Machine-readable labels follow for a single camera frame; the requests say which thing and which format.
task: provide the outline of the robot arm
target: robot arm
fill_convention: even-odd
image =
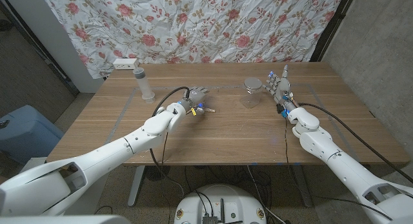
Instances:
[[[209,92],[192,88],[188,98],[172,103],[145,121],[142,127],[82,156],[46,163],[18,174],[0,185],[1,216],[55,216],[62,214],[101,176],[134,154],[158,147],[186,112],[202,103]]]
[[[285,80],[287,80],[287,68],[287,66],[284,68],[283,73]],[[290,93],[289,83],[288,87],[286,86],[287,82],[284,82],[284,86],[281,87],[282,79],[278,79],[273,73],[270,74],[270,78],[270,84],[266,85],[265,88],[274,96],[277,107],[282,106],[281,114],[283,117],[288,118],[292,124],[296,124],[292,128],[292,132],[299,138],[301,146],[308,153],[326,163],[353,193],[359,203],[376,209],[392,219],[402,218],[413,213],[413,188],[376,177],[343,152],[333,142],[331,135],[319,126],[318,118],[303,107],[298,107],[292,93]],[[373,223],[390,222],[388,218],[374,210],[366,207],[363,209]]]

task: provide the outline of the white power strip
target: white power strip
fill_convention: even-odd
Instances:
[[[115,69],[137,69],[139,62],[137,59],[116,59],[113,65]]]

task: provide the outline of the white fabric backdrop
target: white fabric backdrop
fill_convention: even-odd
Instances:
[[[340,0],[45,0],[93,78],[140,63],[309,61]]]

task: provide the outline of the clear plastic cup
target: clear plastic cup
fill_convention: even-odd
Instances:
[[[253,108],[259,104],[261,99],[261,89],[263,83],[254,77],[246,78],[244,84],[241,86],[241,99],[239,102],[247,108]]]

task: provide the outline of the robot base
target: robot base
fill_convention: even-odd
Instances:
[[[205,185],[197,191],[210,199],[214,217],[211,217],[208,199],[199,194],[206,207],[207,215],[205,215],[202,201],[196,192],[192,192],[179,203],[175,213],[175,224],[267,223],[260,202],[238,187],[215,184]]]

